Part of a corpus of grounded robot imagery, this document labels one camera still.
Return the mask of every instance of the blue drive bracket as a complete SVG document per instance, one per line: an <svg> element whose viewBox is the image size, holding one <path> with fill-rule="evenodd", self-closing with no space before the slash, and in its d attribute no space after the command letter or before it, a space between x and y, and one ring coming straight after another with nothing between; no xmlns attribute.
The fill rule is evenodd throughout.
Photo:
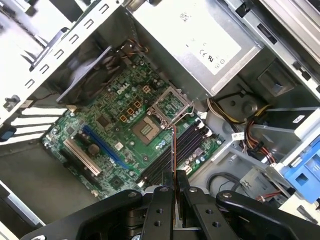
<svg viewBox="0 0 320 240"><path fill-rule="evenodd" d="M320 136L300 157L296 167L288 166L282 174L307 202L313 204L320 198Z"/></svg>

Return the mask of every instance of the green motherboard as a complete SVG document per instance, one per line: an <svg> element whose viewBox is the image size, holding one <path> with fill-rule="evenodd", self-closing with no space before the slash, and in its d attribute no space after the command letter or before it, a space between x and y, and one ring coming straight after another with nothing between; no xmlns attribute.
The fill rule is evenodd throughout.
<svg viewBox="0 0 320 240"><path fill-rule="evenodd" d="M163 129L159 119L148 112L169 87L150 64L138 57L91 104L74 112L67 111L43 137L42 143L99 199L125 189L143 191L146 186L137 184L141 173L165 150L171 150L172 130ZM170 93L158 106L173 118L183 104ZM180 120L176 124L177 138L197 121L199 118L194 113ZM112 154L107 154L97 139ZM85 165L79 168L80 161L76 165L68 164L66 154L75 159L77 155L70 151L66 141L75 143L89 156L99 173L89 171L88 175ZM178 167L191 176L221 143L215 134L203 138L196 151L185 156Z"/></svg>

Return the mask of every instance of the connector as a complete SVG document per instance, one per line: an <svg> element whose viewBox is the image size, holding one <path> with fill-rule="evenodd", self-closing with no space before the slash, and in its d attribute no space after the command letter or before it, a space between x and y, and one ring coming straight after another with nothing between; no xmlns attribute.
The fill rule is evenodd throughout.
<svg viewBox="0 0 320 240"><path fill-rule="evenodd" d="M93 173L98 176L101 168L76 144L71 138L66 139L63 144Z"/></svg>

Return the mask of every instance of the power supply label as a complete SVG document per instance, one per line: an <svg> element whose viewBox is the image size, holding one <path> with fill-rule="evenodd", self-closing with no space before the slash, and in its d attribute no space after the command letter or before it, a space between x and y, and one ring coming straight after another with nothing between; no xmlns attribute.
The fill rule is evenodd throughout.
<svg viewBox="0 0 320 240"><path fill-rule="evenodd" d="M188 0L181 5L180 21L186 46L196 58L216 75L241 47L204 9L202 1Z"/></svg>

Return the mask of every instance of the blue pcie slot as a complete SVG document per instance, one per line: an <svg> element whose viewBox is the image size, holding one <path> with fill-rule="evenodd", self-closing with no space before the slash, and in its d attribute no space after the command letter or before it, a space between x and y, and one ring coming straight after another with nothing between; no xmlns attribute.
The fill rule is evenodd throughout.
<svg viewBox="0 0 320 240"><path fill-rule="evenodd" d="M112 158L118 165L125 169L129 169L128 166L125 165L118 155L111 149L111 147L109 147L97 134L95 134L88 125L84 126L82 130L95 142L95 144L99 146L100 149L102 149L105 154Z"/></svg>

